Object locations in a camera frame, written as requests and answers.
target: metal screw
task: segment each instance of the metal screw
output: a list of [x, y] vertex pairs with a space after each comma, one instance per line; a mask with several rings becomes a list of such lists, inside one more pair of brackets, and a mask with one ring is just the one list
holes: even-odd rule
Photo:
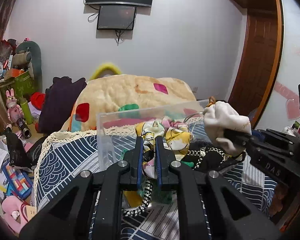
[[219, 172], [209, 171], [209, 176], [212, 177], [212, 178], [217, 178], [219, 176]]
[[178, 168], [178, 167], [181, 166], [181, 162], [179, 162], [179, 161], [172, 161], [172, 162], [171, 162], [171, 166], [172, 166], [172, 167], [175, 167], [175, 168]]
[[120, 167], [125, 167], [125, 166], [127, 166], [127, 165], [128, 165], [128, 162], [127, 162], [127, 161], [125, 161], [125, 160], [118, 161], [118, 165], [119, 165]]
[[87, 177], [89, 177], [90, 173], [91, 173], [90, 171], [81, 171], [80, 176], [87, 178]]

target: blue and white patterned bedsheet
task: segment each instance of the blue and white patterned bedsheet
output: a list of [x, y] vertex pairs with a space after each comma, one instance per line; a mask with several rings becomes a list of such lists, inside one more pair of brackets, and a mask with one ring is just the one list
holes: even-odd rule
[[[195, 138], [210, 141], [203, 124], [192, 124]], [[112, 136], [117, 158], [123, 150], [134, 148], [136, 138]], [[276, 183], [250, 165], [247, 156], [243, 163], [225, 174], [225, 178], [245, 195], [261, 212], [267, 215]], [[98, 172], [97, 136], [87, 136], [69, 143], [53, 143], [42, 160], [36, 189], [38, 210], [42, 209], [80, 171]], [[158, 204], [138, 217], [122, 218], [121, 239], [179, 239], [177, 202]]]

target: beige blanket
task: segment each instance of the beige blanket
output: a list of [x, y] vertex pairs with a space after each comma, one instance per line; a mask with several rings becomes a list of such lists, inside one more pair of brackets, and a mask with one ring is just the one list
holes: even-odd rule
[[114, 75], [88, 82], [63, 131], [96, 130], [99, 113], [195, 101], [190, 87], [175, 78]]

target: black cylinder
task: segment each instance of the black cylinder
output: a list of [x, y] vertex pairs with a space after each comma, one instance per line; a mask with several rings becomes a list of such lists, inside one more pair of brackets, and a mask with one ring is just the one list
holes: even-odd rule
[[19, 127], [19, 129], [21, 130], [22, 132], [22, 136], [25, 138], [25, 139], [29, 139], [31, 137], [31, 131], [30, 129], [28, 128], [28, 126], [26, 125], [26, 123], [21, 119], [19, 118], [17, 120], [17, 125]]

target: small monitor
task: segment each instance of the small monitor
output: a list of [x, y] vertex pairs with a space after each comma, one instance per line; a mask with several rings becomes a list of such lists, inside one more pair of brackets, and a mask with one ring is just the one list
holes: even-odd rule
[[133, 30], [136, 6], [101, 5], [97, 30]]

